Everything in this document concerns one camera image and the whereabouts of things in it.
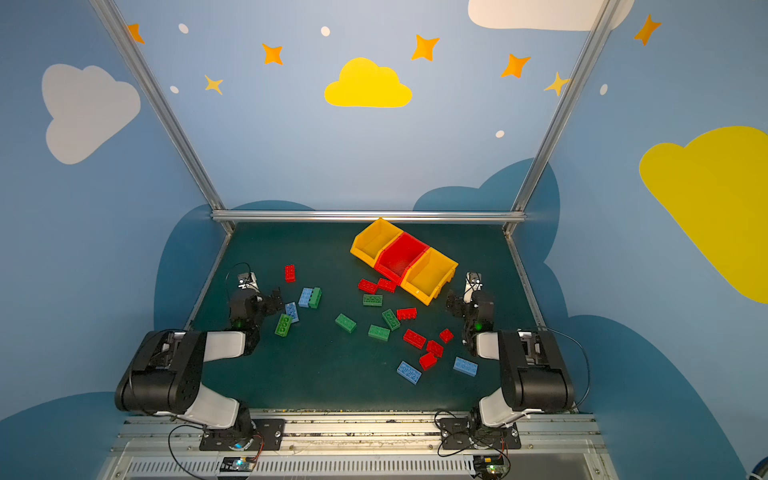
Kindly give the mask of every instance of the star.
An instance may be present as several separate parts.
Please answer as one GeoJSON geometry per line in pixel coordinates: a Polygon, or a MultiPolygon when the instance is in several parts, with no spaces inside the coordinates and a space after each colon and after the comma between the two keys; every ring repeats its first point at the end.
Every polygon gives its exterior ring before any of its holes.
{"type": "Polygon", "coordinates": [[[563,85],[567,84],[569,81],[571,81],[570,78],[566,78],[563,80],[560,78],[560,72],[557,71],[554,73],[554,83],[544,89],[544,91],[547,90],[554,90],[558,93],[558,97],[560,96],[560,90],[563,88],[563,85]]]}
{"type": "Polygon", "coordinates": [[[278,65],[282,65],[283,61],[280,60],[280,50],[283,50],[283,47],[267,47],[265,44],[261,44],[262,47],[264,47],[264,51],[266,52],[266,58],[264,58],[264,64],[268,63],[277,63],[278,65]]]}
{"type": "Polygon", "coordinates": [[[137,41],[137,42],[139,42],[141,44],[144,43],[144,39],[141,37],[141,35],[139,35],[139,24],[138,23],[133,24],[133,25],[128,25],[128,31],[131,33],[131,37],[133,37],[135,41],[137,41]]]}
{"type": "Polygon", "coordinates": [[[213,81],[210,78],[208,78],[208,75],[205,76],[205,79],[208,80],[208,86],[205,87],[206,90],[215,90],[219,92],[219,95],[221,95],[221,90],[219,90],[219,83],[221,83],[223,80],[219,81],[213,81]]]}
{"type": "Polygon", "coordinates": [[[509,65],[507,65],[507,69],[504,70],[504,73],[502,73],[502,78],[509,75],[514,75],[515,77],[520,78],[520,75],[523,74],[523,67],[525,66],[525,62],[530,59],[531,57],[517,58],[514,55],[509,55],[509,65]]]}
{"type": "Polygon", "coordinates": [[[433,38],[432,40],[425,40],[424,38],[416,36],[416,51],[413,52],[413,57],[411,60],[416,60],[417,58],[426,58],[429,61],[432,61],[432,49],[435,47],[435,44],[437,44],[439,38],[433,38]]]}
{"type": "Polygon", "coordinates": [[[648,15],[648,19],[645,21],[645,25],[643,25],[643,28],[637,33],[637,35],[634,36],[635,40],[642,40],[643,46],[647,45],[651,34],[653,34],[654,31],[660,26],[661,22],[654,22],[650,19],[650,15],[648,15]]]}

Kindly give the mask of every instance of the green mat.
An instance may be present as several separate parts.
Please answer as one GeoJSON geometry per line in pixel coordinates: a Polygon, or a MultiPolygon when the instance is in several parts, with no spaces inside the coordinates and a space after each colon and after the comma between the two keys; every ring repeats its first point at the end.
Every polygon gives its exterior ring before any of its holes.
{"type": "MultiPolygon", "coordinates": [[[[298,302],[303,287],[318,286],[323,296],[317,310],[298,307],[300,321],[283,338],[274,331],[279,314],[267,317],[256,351],[246,357],[205,364],[203,383],[251,408],[328,410],[436,410],[469,409],[499,386],[498,362],[472,358],[461,341],[462,321],[445,311],[449,289],[463,293],[468,270],[482,274],[485,288],[495,294],[497,329],[529,328],[534,320],[520,279],[499,226],[401,224],[406,232],[458,262],[456,275],[437,299],[425,306],[399,288],[379,290],[383,308],[362,305],[361,279],[377,282],[380,275],[349,253],[364,223],[240,223],[214,274],[193,328],[227,327],[224,277],[237,262],[248,262],[259,288],[271,293],[280,287],[283,300],[298,302]],[[296,282],[286,283],[284,268],[296,265],[296,282]],[[387,309],[415,307],[416,320],[405,320],[388,342],[368,337],[370,325],[386,327],[387,309]],[[340,314],[357,322],[347,333],[334,323],[340,314]],[[437,365],[422,374],[417,385],[396,372],[405,360],[421,370],[426,353],[404,342],[407,329],[434,339],[449,328],[455,338],[445,346],[437,365]],[[453,370],[456,356],[478,363],[470,377],[453,370]]],[[[239,265],[228,284],[235,288],[239,265]]]]}

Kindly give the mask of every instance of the wall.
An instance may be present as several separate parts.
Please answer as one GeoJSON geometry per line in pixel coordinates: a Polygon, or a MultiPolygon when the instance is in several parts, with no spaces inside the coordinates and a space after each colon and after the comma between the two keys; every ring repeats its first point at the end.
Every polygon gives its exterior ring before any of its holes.
{"type": "Polygon", "coordinates": [[[534,156],[601,2],[117,4],[229,208],[449,210],[534,156]]]}
{"type": "Polygon", "coordinates": [[[55,443],[0,464],[93,478],[122,372],[169,310],[183,325],[223,232],[88,0],[1,3],[0,71],[0,436],[55,443]]]}
{"type": "Polygon", "coordinates": [[[593,356],[585,408],[623,480],[741,478],[766,454],[766,18],[637,0],[515,231],[546,321],[593,356]]]}

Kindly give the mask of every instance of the green toy brick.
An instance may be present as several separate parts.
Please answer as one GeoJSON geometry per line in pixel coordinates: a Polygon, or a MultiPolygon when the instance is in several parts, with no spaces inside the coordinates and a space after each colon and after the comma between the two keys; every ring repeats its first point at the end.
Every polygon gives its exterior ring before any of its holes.
{"type": "Polygon", "coordinates": [[[312,295],[310,296],[310,308],[316,309],[320,305],[320,296],[323,295],[323,291],[319,287],[312,289],[312,295]]]}
{"type": "Polygon", "coordinates": [[[343,313],[340,313],[339,316],[336,317],[336,325],[342,327],[347,333],[352,333],[355,331],[357,323],[353,322],[352,319],[343,313]]]}
{"type": "Polygon", "coordinates": [[[293,319],[286,315],[285,313],[283,315],[280,315],[280,320],[277,322],[277,328],[275,329],[275,334],[280,336],[287,336],[288,335],[288,329],[290,328],[290,324],[293,321],[293,319]]]}
{"type": "Polygon", "coordinates": [[[381,306],[384,302],[383,295],[363,295],[362,304],[365,306],[381,306]]]}
{"type": "Polygon", "coordinates": [[[368,329],[368,336],[384,340],[385,342],[389,340],[389,329],[382,328],[377,325],[371,325],[371,328],[368,329]]]}
{"type": "Polygon", "coordinates": [[[382,313],[382,317],[384,318],[384,321],[386,322],[389,329],[393,332],[400,328],[400,320],[397,319],[397,315],[395,315],[392,309],[382,313]]]}

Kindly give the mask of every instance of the yellow cloud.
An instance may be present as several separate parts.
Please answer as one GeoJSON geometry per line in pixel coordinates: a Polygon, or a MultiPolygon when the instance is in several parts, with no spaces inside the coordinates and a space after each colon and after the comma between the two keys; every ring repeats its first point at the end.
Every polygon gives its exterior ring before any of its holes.
{"type": "Polygon", "coordinates": [[[337,107],[403,107],[412,96],[394,70],[379,67],[368,58],[348,61],[339,81],[326,87],[326,101],[337,107]]]}
{"type": "Polygon", "coordinates": [[[686,147],[658,144],[640,175],[728,283],[768,303],[768,135],[724,127],[686,147]]]}

